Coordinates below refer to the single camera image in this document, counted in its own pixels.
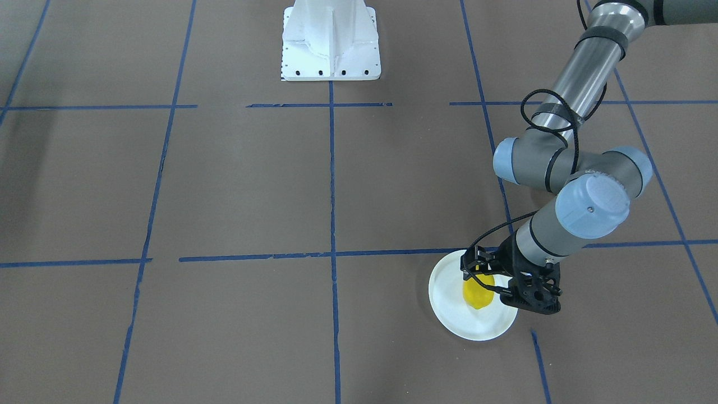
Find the brown floor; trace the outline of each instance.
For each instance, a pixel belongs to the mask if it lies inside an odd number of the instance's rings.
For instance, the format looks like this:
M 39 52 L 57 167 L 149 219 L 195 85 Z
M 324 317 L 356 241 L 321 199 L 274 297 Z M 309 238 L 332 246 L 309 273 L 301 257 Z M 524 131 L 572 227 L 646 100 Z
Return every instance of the brown floor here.
M 476 343 L 429 274 L 550 198 L 492 147 L 574 2 L 370 0 L 382 78 L 334 85 L 279 80 L 291 5 L 0 2 L 0 403 L 715 402 L 718 25 L 630 46 L 581 145 L 656 176 L 561 313 Z

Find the white plate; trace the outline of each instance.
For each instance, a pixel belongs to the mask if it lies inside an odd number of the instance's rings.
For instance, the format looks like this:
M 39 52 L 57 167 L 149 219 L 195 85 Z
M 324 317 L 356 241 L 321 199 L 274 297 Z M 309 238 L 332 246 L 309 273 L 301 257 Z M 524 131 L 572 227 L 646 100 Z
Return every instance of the white plate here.
M 505 333 L 516 319 L 518 309 L 501 303 L 498 294 L 488 306 L 476 310 L 464 301 L 461 256 L 454 251 L 442 258 L 429 278 L 429 302 L 434 314 L 452 333 L 471 341 L 487 341 Z M 508 286 L 509 277 L 494 275 L 497 286 Z

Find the yellow lemon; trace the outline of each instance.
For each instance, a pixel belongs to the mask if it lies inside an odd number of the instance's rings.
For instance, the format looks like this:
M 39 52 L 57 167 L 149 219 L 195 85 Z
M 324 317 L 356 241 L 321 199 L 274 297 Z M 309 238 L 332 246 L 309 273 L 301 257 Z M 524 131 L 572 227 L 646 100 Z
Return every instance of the yellow lemon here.
M 486 285 L 494 286 L 492 275 L 477 276 L 481 282 L 484 282 Z M 491 300 L 493 300 L 493 296 L 494 292 L 484 289 L 476 280 L 470 278 L 464 281 L 464 300 L 466 300 L 466 303 L 469 303 L 469 306 L 476 310 L 488 306 Z

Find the blue tape line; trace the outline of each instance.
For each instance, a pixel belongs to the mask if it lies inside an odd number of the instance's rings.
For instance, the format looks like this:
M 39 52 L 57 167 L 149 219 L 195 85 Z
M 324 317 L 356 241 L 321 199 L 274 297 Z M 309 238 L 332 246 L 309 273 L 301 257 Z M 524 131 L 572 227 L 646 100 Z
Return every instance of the blue tape line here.
M 542 101 L 528 101 L 526 105 L 539 105 Z M 613 105 L 626 105 L 625 100 L 603 100 L 601 104 L 613 104 Z M 718 104 L 718 100 L 644 100 L 644 101 L 631 101 L 634 105 L 682 105 L 682 104 Z M 475 105 L 521 105 L 521 101 L 452 101 L 449 102 L 450 106 L 475 106 Z
M 249 104 L 245 108 L 327 108 L 329 104 Z
M 631 101 L 632 104 L 649 105 L 681 105 L 681 104 L 718 104 L 718 100 L 657 100 L 657 101 Z
M 526 105 L 539 105 L 541 101 L 527 101 Z M 521 105 L 521 101 L 453 101 L 450 106 L 471 106 L 471 105 Z
M 117 386 L 115 388 L 115 398 L 113 403 L 120 403 L 120 395 L 122 393 L 122 382 L 125 377 L 125 369 L 127 367 L 127 356 L 130 351 L 130 343 L 132 341 L 132 331 L 134 330 L 134 323 L 137 317 L 137 306 L 139 303 L 139 286 L 142 283 L 144 276 L 145 259 L 147 258 L 147 252 L 149 251 L 149 241 L 152 236 L 152 225 L 154 224 L 154 214 L 157 211 L 157 199 L 159 199 L 159 189 L 162 186 L 162 171 L 164 169 L 164 160 L 167 157 L 167 148 L 169 146 L 169 136 L 172 133 L 172 123 L 174 121 L 174 111 L 177 106 L 177 98 L 180 96 L 180 86 L 182 84 L 182 73 L 185 69 L 185 60 L 187 58 L 187 48 L 190 45 L 190 36 L 192 34 L 192 21 L 195 18 L 195 8 L 197 6 L 197 0 L 192 0 L 192 8 L 190 9 L 190 18 L 187 23 L 187 32 L 185 33 L 185 44 L 182 48 L 182 57 L 179 59 L 179 69 L 177 70 L 177 82 L 174 85 L 174 95 L 172 97 L 172 107 L 169 110 L 169 119 L 167 120 L 167 130 L 164 133 L 164 143 L 162 144 L 162 156 L 159 159 L 159 168 L 157 170 L 157 180 L 154 184 L 154 194 L 152 196 L 152 206 L 149 210 L 149 219 L 147 221 L 147 236 L 144 240 L 144 246 L 142 247 L 142 261 L 140 262 L 139 269 L 137 271 L 137 282 L 135 283 L 134 301 L 132 303 L 132 319 L 130 326 L 127 328 L 127 335 L 125 337 L 125 345 L 122 351 L 122 360 L 120 362 L 120 371 L 117 375 Z
M 170 109 L 172 105 L 69 105 L 69 106 L 10 106 L 8 111 L 84 111 L 113 109 Z M 196 109 L 197 104 L 181 104 L 177 109 Z
M 621 104 L 626 105 L 626 101 L 607 101 L 604 100 L 602 104 Z M 642 100 L 642 101 L 631 101 L 633 105 L 682 105 L 682 104 L 718 104 L 717 100 Z
M 142 258 L 122 260 L 78 260 L 78 261 L 36 261 L 36 262 L 0 262 L 0 268 L 33 268 L 33 267 L 80 267 L 83 265 L 120 265 L 139 264 Z
M 551 404 L 551 392 L 549 392 L 549 382 L 546 380 L 546 368 L 544 368 L 544 358 L 541 356 L 539 338 L 536 335 L 536 331 L 534 331 L 533 329 L 531 329 L 531 338 L 533 339 L 533 350 L 536 351 L 538 370 L 541 373 L 541 384 L 544 386 L 544 397 L 546 397 L 546 404 Z
M 345 102 L 336 104 L 249 104 L 245 108 L 346 108 L 393 105 L 391 102 Z
M 291 258 L 320 258 L 329 257 L 331 252 L 293 252 L 288 254 L 247 254 L 247 255 L 213 255 L 198 257 L 181 257 L 180 262 L 210 262 L 210 261 L 251 261 L 251 260 L 286 260 Z
M 683 242 L 680 240 L 669 240 L 662 242 L 594 243 L 587 244 L 584 248 L 657 247 L 671 245 L 683 245 Z
M 12 104 L 12 99 L 15 97 L 15 92 L 17 91 L 17 87 L 20 84 L 22 73 L 25 72 L 25 68 L 27 67 L 27 61 L 28 59 L 30 59 L 30 53 L 32 53 L 32 49 L 35 47 L 35 43 L 37 42 L 37 37 L 40 35 L 40 29 L 42 28 L 42 24 L 45 22 L 45 17 L 47 16 L 47 9 L 49 7 L 50 0 L 46 0 L 45 7 L 43 7 L 42 14 L 40 15 L 40 20 L 37 22 L 37 28 L 35 28 L 35 33 L 32 35 L 32 40 L 30 40 L 30 46 L 27 48 L 27 52 L 25 52 L 25 57 L 22 59 L 20 69 L 18 69 L 17 75 L 15 76 L 15 81 L 12 83 L 10 94 L 8 94 L 7 101 L 5 101 L 5 108 L 3 109 L 2 113 L 0 113 L 0 126 L 2 126 L 2 123 L 5 122 L 7 108 L 10 106 L 10 104 Z
M 715 320 L 716 324 L 718 324 L 718 311 L 716 311 L 716 307 L 713 304 L 713 299 L 711 298 L 711 294 L 708 291 L 708 287 L 706 286 L 706 283 L 703 279 L 701 270 L 698 268 L 698 264 L 696 263 L 696 260 L 693 256 L 693 252 L 691 251 L 690 244 L 688 243 L 688 240 L 686 239 L 686 235 L 683 231 L 683 226 L 681 226 L 681 222 L 678 220 L 678 215 L 676 214 L 676 210 L 673 208 L 673 203 L 671 202 L 671 198 L 668 196 L 668 191 L 666 189 L 666 185 L 663 183 L 663 178 L 661 177 L 661 174 L 658 172 L 658 166 L 656 166 L 656 161 L 653 159 L 653 153 L 651 153 L 651 149 L 648 147 L 648 142 L 645 139 L 643 130 L 640 127 L 640 123 L 638 123 L 638 117 L 636 116 L 635 111 L 633 110 L 632 102 L 628 98 L 628 92 L 626 91 L 626 89 L 623 85 L 621 76 L 618 74 L 618 69 L 614 69 L 614 74 L 616 75 L 616 79 L 618 81 L 618 86 L 620 87 L 621 92 L 623 93 L 623 98 L 625 98 L 625 100 L 626 100 L 626 105 L 628 106 L 630 115 L 633 118 L 633 123 L 635 125 L 635 128 L 638 130 L 638 136 L 640 136 L 640 140 L 643 143 L 643 148 L 645 149 L 645 153 L 648 156 L 648 159 L 651 161 L 651 165 L 653 166 L 653 172 L 656 174 L 656 180 L 658 181 L 658 185 L 661 187 L 661 192 L 663 193 L 663 197 L 666 199 L 666 204 L 668 205 L 668 209 L 671 212 L 671 216 L 673 217 L 673 222 L 676 224 L 678 233 L 681 236 L 682 244 L 686 249 L 686 253 L 688 254 L 689 260 L 691 261 L 691 266 L 693 267 L 693 271 L 696 273 L 698 282 L 700 283 L 701 289 L 703 290 L 703 295 L 705 296 L 706 302 L 708 303 L 708 306 L 710 307 L 711 312 L 713 313 L 713 319 Z
M 413 254 L 449 254 L 464 248 L 428 248 L 428 249 L 375 249 L 366 251 L 341 251 L 337 257 L 363 257 L 373 255 L 413 255 Z
M 367 106 L 393 106 L 391 102 L 343 102 L 334 104 L 335 107 L 367 107 Z
M 491 120 L 489 120 L 489 111 L 488 108 L 486 108 L 486 98 L 484 97 L 484 88 L 481 84 L 481 75 L 479 74 L 479 65 L 476 61 L 476 53 L 474 52 L 474 41 L 471 39 L 471 31 L 469 30 L 469 19 L 466 16 L 466 7 L 464 5 L 464 0 L 460 0 L 461 3 L 461 13 L 464 17 L 464 28 L 466 29 L 466 38 L 469 42 L 469 50 L 471 51 L 471 61 L 474 64 L 474 74 L 476 75 L 476 85 L 479 89 L 479 98 L 481 98 L 481 108 L 484 111 L 484 120 L 486 121 L 486 132 L 489 135 L 489 143 L 491 144 L 491 155 L 496 151 L 496 146 L 494 144 L 494 138 L 493 138 L 493 132 L 491 131 Z M 498 187 L 501 190 L 501 197 L 503 198 L 503 208 L 505 210 L 506 214 L 506 221 L 511 220 L 511 212 L 508 208 L 508 199 L 506 198 L 506 190 L 503 187 L 503 181 L 501 178 L 498 178 Z M 510 233 L 513 233 L 513 225 L 508 225 L 508 230 Z
M 718 239 L 696 239 L 688 240 L 690 245 L 711 245 L 718 244 Z M 594 243 L 584 248 L 625 248 L 625 247 L 661 247 L 683 245 L 681 240 L 666 240 L 654 242 L 619 242 L 619 243 Z M 323 258 L 331 257 L 370 257 L 376 255 L 414 255 L 414 254 L 449 254 L 450 252 L 463 250 L 465 247 L 456 248 L 423 248 L 423 249 L 368 249 L 353 251 L 327 252 L 292 252 L 286 254 L 247 254 L 247 255 L 210 255 L 196 257 L 181 257 L 180 262 L 210 262 L 210 261 L 248 261 L 248 260 L 285 260 L 293 258 Z M 498 247 L 486 247 L 486 251 L 494 252 Z
M 342 378 L 340 372 L 339 354 L 339 298 L 337 294 L 337 216 L 336 216 L 336 187 L 335 187 L 335 153 L 334 153 L 334 82 L 329 82 L 329 152 L 330 152 L 330 195 L 332 204 L 331 213 L 331 258 L 332 258 L 332 317 L 334 321 L 334 398 L 336 404 L 342 402 Z
M 688 240 L 690 245 L 718 244 L 718 239 Z

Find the robotic arm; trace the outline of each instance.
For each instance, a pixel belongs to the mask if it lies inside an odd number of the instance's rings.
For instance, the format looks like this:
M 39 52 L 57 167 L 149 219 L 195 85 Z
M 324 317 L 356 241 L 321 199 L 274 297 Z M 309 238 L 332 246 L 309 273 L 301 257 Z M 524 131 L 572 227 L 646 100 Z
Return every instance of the robotic arm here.
M 542 314 L 561 310 L 559 263 L 628 217 L 630 202 L 653 175 L 640 150 L 623 146 L 600 155 L 578 153 L 574 133 L 590 117 L 609 74 L 628 45 L 653 25 L 718 22 L 718 0 L 603 0 L 588 19 L 573 55 L 522 137 L 496 148 L 496 175 L 556 194 L 495 253 L 472 245 L 461 260 L 464 279 L 500 293 L 501 301 Z M 507 275 L 508 288 L 481 283 L 476 275 Z

